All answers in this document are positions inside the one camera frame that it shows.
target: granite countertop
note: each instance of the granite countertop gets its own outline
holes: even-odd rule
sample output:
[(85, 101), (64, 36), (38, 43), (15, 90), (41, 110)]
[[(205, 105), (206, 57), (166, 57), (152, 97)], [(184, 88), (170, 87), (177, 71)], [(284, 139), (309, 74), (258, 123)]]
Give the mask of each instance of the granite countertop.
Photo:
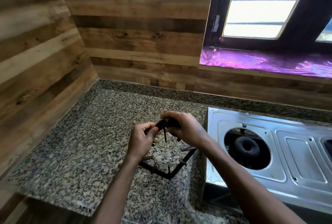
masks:
[[(207, 107), (101, 89), (75, 120), (69, 112), (8, 176), (8, 182), (24, 195), (91, 216), (123, 161), (134, 124), (157, 122), (166, 110), (190, 112), (203, 123)], [(162, 170), (167, 164), (172, 170), (186, 154), (179, 150), (185, 143), (171, 135), (168, 139), (165, 143), (163, 135), (158, 136), (149, 154), (155, 158), (148, 162)], [(226, 209), (201, 203), (203, 182), (200, 151), (171, 181), (139, 167), (123, 217), (137, 223), (247, 223)]]

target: stainless steel stove top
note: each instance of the stainless steel stove top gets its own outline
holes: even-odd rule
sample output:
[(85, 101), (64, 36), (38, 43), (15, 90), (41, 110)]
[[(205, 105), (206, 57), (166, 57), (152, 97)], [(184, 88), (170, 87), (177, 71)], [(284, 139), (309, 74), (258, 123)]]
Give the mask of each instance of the stainless steel stove top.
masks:
[[(324, 147), (332, 128), (208, 108), (205, 129), (225, 150), (230, 130), (255, 133), (267, 144), (271, 161), (263, 169), (247, 171), (305, 221), (317, 216), (332, 221), (332, 162)], [(203, 200), (239, 210), (209, 160)]]

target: window pane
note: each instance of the window pane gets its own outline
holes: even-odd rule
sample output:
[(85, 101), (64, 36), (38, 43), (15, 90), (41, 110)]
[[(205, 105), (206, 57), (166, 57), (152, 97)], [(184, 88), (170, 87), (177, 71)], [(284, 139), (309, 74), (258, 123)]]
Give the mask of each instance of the window pane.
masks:
[(318, 36), (317, 41), (319, 42), (332, 42), (332, 19), (326, 25), (325, 29)]
[(223, 36), (277, 38), (297, 0), (231, 0)]

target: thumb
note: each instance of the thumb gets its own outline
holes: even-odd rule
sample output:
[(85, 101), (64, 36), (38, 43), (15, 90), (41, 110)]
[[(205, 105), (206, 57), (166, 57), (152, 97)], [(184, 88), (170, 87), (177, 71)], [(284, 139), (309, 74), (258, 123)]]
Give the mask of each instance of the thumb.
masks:
[(181, 136), (179, 136), (179, 134), (181, 134), (181, 129), (179, 129), (179, 128), (169, 127), (169, 128), (166, 128), (166, 131), (169, 132), (169, 133), (173, 133), (173, 134), (175, 134), (175, 135), (177, 135), (178, 137), (181, 138)]
[(148, 132), (147, 132), (147, 137), (151, 137), (151, 138), (154, 138), (154, 136), (158, 133), (159, 129), (158, 127), (153, 127), (152, 129), (150, 129)]

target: left hand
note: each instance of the left hand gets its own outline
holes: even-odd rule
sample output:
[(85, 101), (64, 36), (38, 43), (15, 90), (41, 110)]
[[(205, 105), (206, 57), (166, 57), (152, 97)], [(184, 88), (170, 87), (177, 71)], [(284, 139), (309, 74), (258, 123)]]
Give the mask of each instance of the left hand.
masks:
[(160, 134), (160, 132), (156, 127), (156, 123), (136, 124), (131, 130), (126, 158), (134, 160), (137, 164), (142, 161), (149, 152), (152, 143), (155, 142), (153, 138), (157, 134)]

